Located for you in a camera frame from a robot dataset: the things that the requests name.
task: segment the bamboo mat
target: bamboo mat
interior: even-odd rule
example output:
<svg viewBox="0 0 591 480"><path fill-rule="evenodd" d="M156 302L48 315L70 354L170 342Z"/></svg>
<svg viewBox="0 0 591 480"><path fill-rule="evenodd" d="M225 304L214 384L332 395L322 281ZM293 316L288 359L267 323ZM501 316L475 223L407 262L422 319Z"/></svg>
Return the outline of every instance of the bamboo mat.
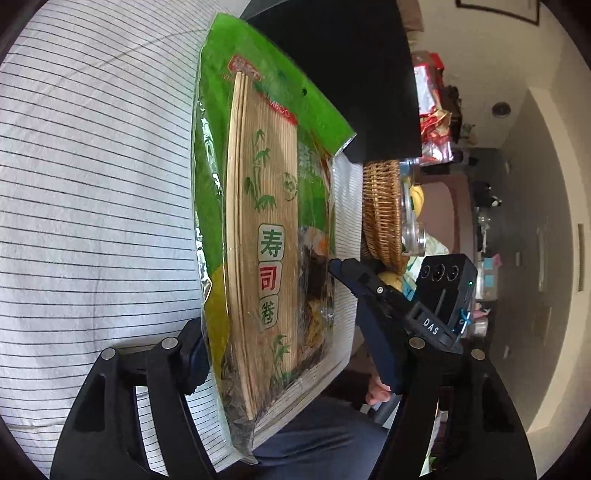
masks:
<svg viewBox="0 0 591 480"><path fill-rule="evenodd" d="M297 128L236 74L226 170L232 353L250 419L298 358Z"/></svg>

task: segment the screw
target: screw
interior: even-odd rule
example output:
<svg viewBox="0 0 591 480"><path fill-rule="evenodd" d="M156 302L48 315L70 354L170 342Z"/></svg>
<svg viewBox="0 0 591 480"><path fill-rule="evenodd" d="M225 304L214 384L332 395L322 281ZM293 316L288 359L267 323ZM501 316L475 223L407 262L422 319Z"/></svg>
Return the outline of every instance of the screw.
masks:
<svg viewBox="0 0 591 480"><path fill-rule="evenodd" d="M486 354L480 350L479 348L475 348L472 351L472 356L476 359L476 360L484 360L486 358Z"/></svg>
<svg viewBox="0 0 591 480"><path fill-rule="evenodd" d="M409 341L408 344L413 347L416 348L417 350L420 350L421 348L425 348L425 340L423 340L420 337L412 337Z"/></svg>
<svg viewBox="0 0 591 480"><path fill-rule="evenodd" d="M103 360L111 360L114 356L115 356L116 352L114 348L105 348L101 353L100 353L100 357Z"/></svg>
<svg viewBox="0 0 591 480"><path fill-rule="evenodd" d="M178 340L175 337L166 337L162 340L162 348L170 350L178 345Z"/></svg>

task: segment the white striped fabric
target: white striped fabric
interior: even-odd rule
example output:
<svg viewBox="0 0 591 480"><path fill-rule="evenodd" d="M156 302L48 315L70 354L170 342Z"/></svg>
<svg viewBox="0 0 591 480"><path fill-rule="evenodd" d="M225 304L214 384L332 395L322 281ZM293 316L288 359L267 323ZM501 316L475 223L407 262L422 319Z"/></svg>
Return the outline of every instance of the white striped fabric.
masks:
<svg viewBox="0 0 591 480"><path fill-rule="evenodd" d="M153 345L200 314L195 74L215 12L246 3L49 0L0 66L0 414L46 475L98 353ZM355 253L352 178L337 230ZM340 292L336 308L338 348L262 419L257 444L346 364L355 301ZM211 379L187 400L216 469L235 461ZM138 407L150 467L165 473L145 389Z"/></svg>

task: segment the bamboo leaf illustration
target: bamboo leaf illustration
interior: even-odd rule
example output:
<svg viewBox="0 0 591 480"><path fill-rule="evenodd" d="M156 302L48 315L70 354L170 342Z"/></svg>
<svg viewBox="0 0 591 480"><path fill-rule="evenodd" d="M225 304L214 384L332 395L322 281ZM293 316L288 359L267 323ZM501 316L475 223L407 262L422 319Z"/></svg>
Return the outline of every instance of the bamboo leaf illustration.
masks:
<svg viewBox="0 0 591 480"><path fill-rule="evenodd" d="M256 154L255 162L262 160L263 167L267 166L267 160L269 160L269 150L270 148L266 148L265 150L261 150Z"/></svg>
<svg viewBox="0 0 591 480"><path fill-rule="evenodd" d="M244 191L247 195L254 193L255 186L252 184L252 180L250 177L246 177L244 179Z"/></svg>
<svg viewBox="0 0 591 480"><path fill-rule="evenodd" d="M281 381L283 382L284 387L289 385L291 383L292 379L293 379L293 374L291 372L285 372L281 376Z"/></svg>
<svg viewBox="0 0 591 480"><path fill-rule="evenodd" d="M277 351L275 353L275 362L280 362L281 360L283 360L283 356L286 353L290 352L289 347L290 347L289 345L282 345L277 349Z"/></svg>
<svg viewBox="0 0 591 480"><path fill-rule="evenodd" d="M261 210L265 211L267 207L275 208L277 203L275 202L275 197L273 195L263 195L256 201L255 208L258 212Z"/></svg>
<svg viewBox="0 0 591 480"><path fill-rule="evenodd" d="M287 338L287 335L277 335L273 339L273 350L277 348L277 345L283 345L283 339Z"/></svg>
<svg viewBox="0 0 591 480"><path fill-rule="evenodd" d="M256 131L255 133L255 145L258 145L258 141L259 139L265 139L265 132L263 131L262 128L260 128L259 130Z"/></svg>

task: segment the dark pants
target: dark pants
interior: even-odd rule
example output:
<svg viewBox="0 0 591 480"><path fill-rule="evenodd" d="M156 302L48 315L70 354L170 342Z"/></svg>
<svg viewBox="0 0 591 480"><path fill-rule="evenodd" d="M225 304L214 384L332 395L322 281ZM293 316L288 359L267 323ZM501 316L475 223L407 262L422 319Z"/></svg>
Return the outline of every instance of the dark pants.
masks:
<svg viewBox="0 0 591 480"><path fill-rule="evenodd" d="M254 454L255 466L236 466L253 480L366 480L388 431L351 407L318 397ZM236 478L233 469L221 478Z"/></svg>

